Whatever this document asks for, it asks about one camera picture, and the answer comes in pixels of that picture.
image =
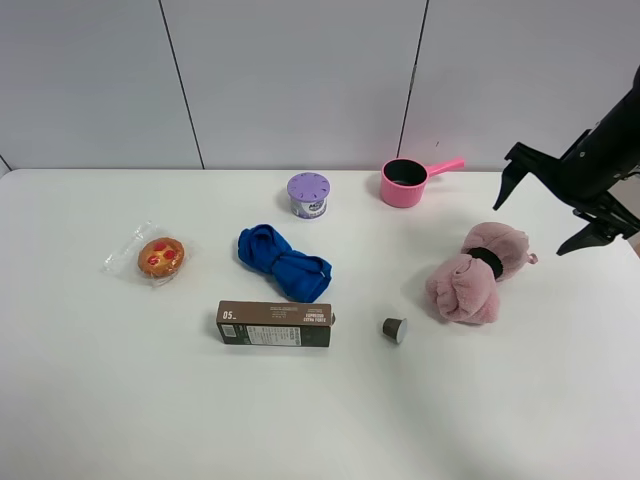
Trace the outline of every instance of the white table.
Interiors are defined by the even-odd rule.
[[[557,257],[582,227],[533,178],[499,212],[495,173],[430,180],[417,207],[373,172],[326,172],[327,213],[289,213],[296,172],[18,171],[0,180],[0,478],[640,478],[640,263],[619,240]],[[196,256],[152,290],[100,272],[152,219]],[[527,231],[540,262],[500,319],[443,325],[423,285],[476,223]],[[218,301],[278,301],[235,257],[271,223],[334,266],[328,349],[232,347]],[[396,347],[379,333],[407,317]]]

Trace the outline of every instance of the white label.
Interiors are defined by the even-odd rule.
[[[222,325],[222,333],[224,333],[225,337],[235,337],[236,331],[233,328],[233,325]]]
[[[283,345],[299,347],[300,327],[254,327],[247,326],[252,345]]]

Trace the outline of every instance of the pastry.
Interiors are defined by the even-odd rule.
[[[150,277],[161,278],[178,271],[184,260],[184,247],[173,238],[156,238],[140,251],[138,267]]]

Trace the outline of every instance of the blue towel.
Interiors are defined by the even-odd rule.
[[[250,267],[273,275],[284,293],[296,302],[313,302],[331,281],[329,262],[293,250],[271,225],[243,230],[238,257]]]

